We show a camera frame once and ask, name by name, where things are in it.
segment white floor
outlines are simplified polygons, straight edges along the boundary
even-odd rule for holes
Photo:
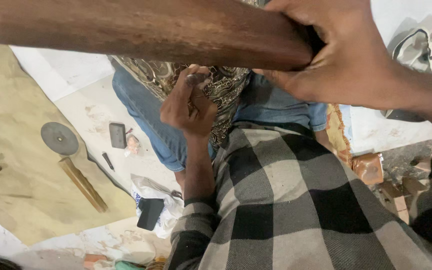
[[[407,30],[416,22],[432,15],[432,0],[374,0],[372,10],[376,25],[388,46],[399,31]],[[147,136],[114,94],[112,75],[108,75],[111,73],[108,73],[109,67],[105,65],[105,68],[98,69],[97,72],[88,68],[88,63],[105,61],[104,57],[85,55],[73,61],[74,53],[53,50],[42,52],[40,56],[33,54],[32,57],[47,61],[49,65],[45,67],[49,70],[48,75],[39,74],[37,82],[41,86],[47,86],[46,89],[42,87],[45,92],[48,89],[53,91],[46,95],[73,124],[90,154],[112,178],[127,190],[131,186],[131,174],[148,177],[170,190],[179,189],[174,175],[159,163]],[[75,70],[74,74],[68,73],[68,66]],[[75,74],[84,78],[84,81],[78,81]],[[55,89],[53,84],[60,85],[61,88]],[[348,132],[352,134],[351,144],[355,153],[383,151],[432,139],[432,125],[428,122],[386,120],[378,111],[362,107],[352,107],[345,111],[351,115],[351,124],[347,126]],[[124,157],[122,149],[111,147],[108,131],[110,122],[123,123],[126,130],[134,129],[133,134],[141,142],[138,156]],[[101,156],[103,152],[108,153],[116,172],[108,168]],[[157,255],[167,256],[170,249],[168,241],[138,229],[135,218],[48,239],[29,247],[0,225],[0,256],[21,263],[25,269],[82,269],[85,253],[103,254],[111,260],[144,263]]]
[[[0,257],[8,258],[25,270],[81,270],[85,254],[108,257],[104,269],[114,269],[115,261],[147,263],[157,256],[168,257],[169,239],[136,227],[137,218],[127,218],[79,233],[51,238],[32,246],[21,243],[0,225]]]

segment white plastic bag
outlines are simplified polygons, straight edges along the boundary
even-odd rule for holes
[[[153,232],[159,238],[167,238],[179,218],[183,215],[184,201],[177,197],[171,196],[171,191],[158,183],[151,181],[143,176],[131,174],[131,196],[139,204],[141,198],[145,199],[163,199],[164,208],[156,222]],[[136,208],[136,215],[141,216],[141,210]]]

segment plaid shirt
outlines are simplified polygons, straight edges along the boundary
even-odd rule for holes
[[[165,268],[432,269],[432,173],[411,228],[305,133],[237,123],[215,196],[185,202]]]

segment tan fabric sheet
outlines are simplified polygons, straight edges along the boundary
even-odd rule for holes
[[[75,133],[79,149],[70,158],[107,212],[98,213],[58,166],[63,156],[41,139],[47,122]],[[135,216],[135,201],[87,160],[84,141],[5,45],[0,45],[0,166],[0,224],[27,245]]]

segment black phone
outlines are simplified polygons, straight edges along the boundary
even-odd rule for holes
[[[159,215],[163,211],[164,200],[141,198],[138,208],[141,210],[141,216],[139,217],[137,226],[148,231],[154,230]]]

